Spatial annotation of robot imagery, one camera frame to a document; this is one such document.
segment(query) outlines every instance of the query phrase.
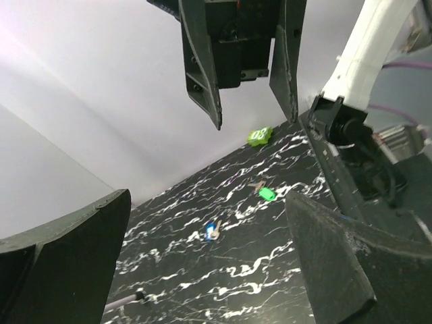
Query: wire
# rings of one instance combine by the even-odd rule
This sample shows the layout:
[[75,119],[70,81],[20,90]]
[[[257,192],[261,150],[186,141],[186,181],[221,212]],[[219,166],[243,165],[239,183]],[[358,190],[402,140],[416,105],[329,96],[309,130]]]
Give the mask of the wire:
[[396,189],[397,189],[396,188],[396,179],[395,179],[394,174],[390,170],[390,168],[386,167],[385,170],[386,170],[387,176],[390,180],[388,193],[387,193],[387,190],[384,188],[384,183],[383,183],[382,179],[379,177],[379,175],[376,175],[373,177],[373,185],[374,185],[375,189],[377,189],[379,191],[379,193],[382,195],[382,197],[384,197],[387,200],[389,207],[396,208],[396,206],[397,206],[397,204],[396,204]]
[[420,70],[432,70],[432,63],[429,62],[410,62],[393,61],[383,65],[383,70],[388,68],[414,68]]
[[[405,112],[405,111],[402,111],[402,110],[399,110],[399,109],[396,109],[396,108],[393,108],[393,107],[388,107],[388,106],[385,106],[385,105],[378,105],[376,103],[369,104],[369,108],[375,109],[375,110],[380,110],[380,111],[385,111],[387,113],[393,113],[395,115],[399,115],[399,116],[405,118],[408,122],[412,123],[412,125],[414,125],[416,127],[420,126],[419,121],[417,119],[415,119],[413,116],[411,116],[409,113]],[[426,138],[428,138],[426,130],[421,130],[420,133],[421,133],[421,135],[423,137],[423,140],[425,140]]]

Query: gray wall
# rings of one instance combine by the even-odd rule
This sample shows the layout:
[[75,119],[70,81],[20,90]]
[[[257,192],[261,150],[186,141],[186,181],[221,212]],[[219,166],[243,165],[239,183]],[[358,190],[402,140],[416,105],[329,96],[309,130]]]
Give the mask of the gray wall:
[[0,139],[0,238],[113,191],[1,105]]
[[[395,61],[421,61],[432,63],[432,46]],[[432,70],[407,67],[384,69],[378,76],[371,94],[371,103],[405,111],[420,121],[432,125]],[[407,121],[398,115],[369,109],[368,124],[379,131]]]

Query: table surface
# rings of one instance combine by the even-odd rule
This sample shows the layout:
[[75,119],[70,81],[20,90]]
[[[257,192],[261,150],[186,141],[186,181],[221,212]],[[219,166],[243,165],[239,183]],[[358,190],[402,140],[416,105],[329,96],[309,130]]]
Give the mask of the table surface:
[[[248,186],[262,180],[274,201]],[[282,124],[268,145],[243,146],[132,211],[108,302],[140,289],[150,302],[102,323],[314,323],[286,219],[289,190],[335,208],[306,134]],[[206,225],[219,220],[219,239],[206,241]]]

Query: black curved panel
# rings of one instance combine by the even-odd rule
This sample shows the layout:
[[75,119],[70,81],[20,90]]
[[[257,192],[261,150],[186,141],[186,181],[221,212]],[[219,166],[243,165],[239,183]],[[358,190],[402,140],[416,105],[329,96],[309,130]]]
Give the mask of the black curved panel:
[[430,244],[390,235],[293,191],[286,215],[318,324],[430,321]]
[[99,324],[130,207],[119,190],[0,240],[0,323]]
[[290,123],[298,119],[297,64],[307,0],[281,0],[270,88]]

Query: purple cable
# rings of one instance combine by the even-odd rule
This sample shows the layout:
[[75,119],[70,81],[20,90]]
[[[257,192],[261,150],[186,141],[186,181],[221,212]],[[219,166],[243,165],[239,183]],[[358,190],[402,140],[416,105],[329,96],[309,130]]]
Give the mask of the purple cable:
[[[419,123],[419,121],[417,121],[417,119],[415,119],[413,116],[411,116],[409,113],[406,113],[405,111],[402,111],[402,110],[399,110],[399,109],[396,109],[396,108],[391,108],[391,107],[383,106],[383,105],[377,105],[377,104],[374,104],[374,103],[369,104],[369,107],[372,108],[372,109],[386,111],[388,113],[393,113],[395,115],[402,116],[407,121],[409,121],[410,123],[412,123],[412,125],[414,125],[414,126],[419,126],[420,125],[420,123]],[[427,132],[426,131],[422,130],[421,134],[423,136],[423,139],[427,138]]]
[[421,70],[432,70],[432,63],[429,62],[390,62],[383,65],[383,69],[387,68],[415,68]]
[[[432,63],[429,62],[407,62],[407,61],[394,61],[383,65],[383,69],[387,68],[414,68],[414,69],[420,69],[420,70],[432,70]],[[414,126],[419,126],[420,123],[417,119],[415,119],[413,116],[411,116],[409,113],[406,113],[405,111],[387,107],[383,105],[376,105],[376,104],[369,104],[369,107],[376,110],[386,111],[388,113],[393,113],[395,115],[402,116],[407,121],[412,123]],[[423,135],[423,138],[427,138],[427,132],[422,131],[421,134]]]

